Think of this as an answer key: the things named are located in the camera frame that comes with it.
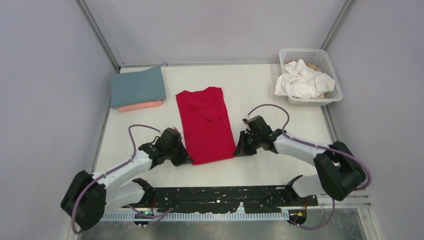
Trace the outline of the red t shirt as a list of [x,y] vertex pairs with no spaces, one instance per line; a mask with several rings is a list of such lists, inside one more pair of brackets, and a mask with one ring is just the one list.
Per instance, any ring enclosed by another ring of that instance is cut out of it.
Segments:
[[200,91],[184,90],[176,95],[185,147],[193,165],[234,157],[233,132],[220,87]]

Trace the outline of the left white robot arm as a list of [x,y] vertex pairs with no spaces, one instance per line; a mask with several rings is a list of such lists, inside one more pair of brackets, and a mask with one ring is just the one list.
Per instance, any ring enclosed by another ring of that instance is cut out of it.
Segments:
[[155,190],[139,174],[170,161],[175,167],[191,164],[182,136],[175,128],[158,132],[151,142],[137,146],[130,135],[133,152],[122,162],[93,173],[85,170],[73,178],[60,207],[71,218],[71,228],[80,234],[94,227],[104,216],[118,208],[133,204],[151,207]]

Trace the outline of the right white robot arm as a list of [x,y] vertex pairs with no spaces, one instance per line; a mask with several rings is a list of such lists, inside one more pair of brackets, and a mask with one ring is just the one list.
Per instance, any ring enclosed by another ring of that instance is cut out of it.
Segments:
[[291,156],[315,167],[314,175],[299,175],[286,184],[285,198],[299,205],[306,197],[328,195],[342,201],[367,180],[365,169],[340,141],[319,145],[294,137],[283,129],[272,130],[261,116],[243,119],[246,130],[234,151],[235,157],[253,156],[258,149]]

